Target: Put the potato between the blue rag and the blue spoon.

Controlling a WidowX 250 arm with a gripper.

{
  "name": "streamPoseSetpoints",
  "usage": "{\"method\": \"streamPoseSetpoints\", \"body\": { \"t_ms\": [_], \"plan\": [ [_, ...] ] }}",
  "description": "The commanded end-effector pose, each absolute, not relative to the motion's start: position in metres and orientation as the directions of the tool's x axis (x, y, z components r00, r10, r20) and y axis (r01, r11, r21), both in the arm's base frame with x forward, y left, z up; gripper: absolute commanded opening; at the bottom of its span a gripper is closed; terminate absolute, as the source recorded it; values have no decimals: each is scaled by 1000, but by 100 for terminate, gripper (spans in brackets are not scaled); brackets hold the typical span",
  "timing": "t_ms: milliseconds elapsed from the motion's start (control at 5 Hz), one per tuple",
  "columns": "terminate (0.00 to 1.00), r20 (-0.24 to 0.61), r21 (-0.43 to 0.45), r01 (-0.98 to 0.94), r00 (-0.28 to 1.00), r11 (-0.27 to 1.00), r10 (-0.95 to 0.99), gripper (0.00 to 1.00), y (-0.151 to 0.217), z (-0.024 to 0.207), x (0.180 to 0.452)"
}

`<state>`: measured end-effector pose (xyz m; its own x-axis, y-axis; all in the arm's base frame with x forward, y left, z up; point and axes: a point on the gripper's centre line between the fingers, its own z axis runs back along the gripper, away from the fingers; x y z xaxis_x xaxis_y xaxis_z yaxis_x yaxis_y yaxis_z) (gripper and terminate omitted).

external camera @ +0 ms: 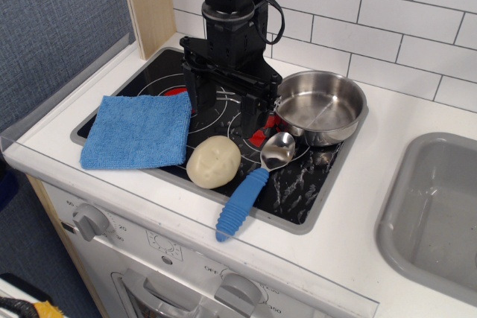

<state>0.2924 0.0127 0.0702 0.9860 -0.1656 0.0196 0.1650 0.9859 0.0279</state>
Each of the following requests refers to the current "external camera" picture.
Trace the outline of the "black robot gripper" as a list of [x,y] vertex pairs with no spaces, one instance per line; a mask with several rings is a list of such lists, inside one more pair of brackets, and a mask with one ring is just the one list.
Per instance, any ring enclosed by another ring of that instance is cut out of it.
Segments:
[[196,113],[215,105],[216,86],[241,96],[241,132],[249,139],[265,126],[268,110],[277,96],[275,80],[282,78],[263,57],[264,22],[241,26],[208,24],[206,39],[185,36],[183,47],[184,81]]

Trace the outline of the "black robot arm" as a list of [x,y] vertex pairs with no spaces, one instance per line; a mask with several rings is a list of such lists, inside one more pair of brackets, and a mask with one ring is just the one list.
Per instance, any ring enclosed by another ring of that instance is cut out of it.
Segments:
[[281,76],[264,59],[268,8],[275,0],[204,0],[206,37],[185,36],[183,76],[196,113],[215,105],[219,88],[240,97],[241,134],[248,139],[265,126]]

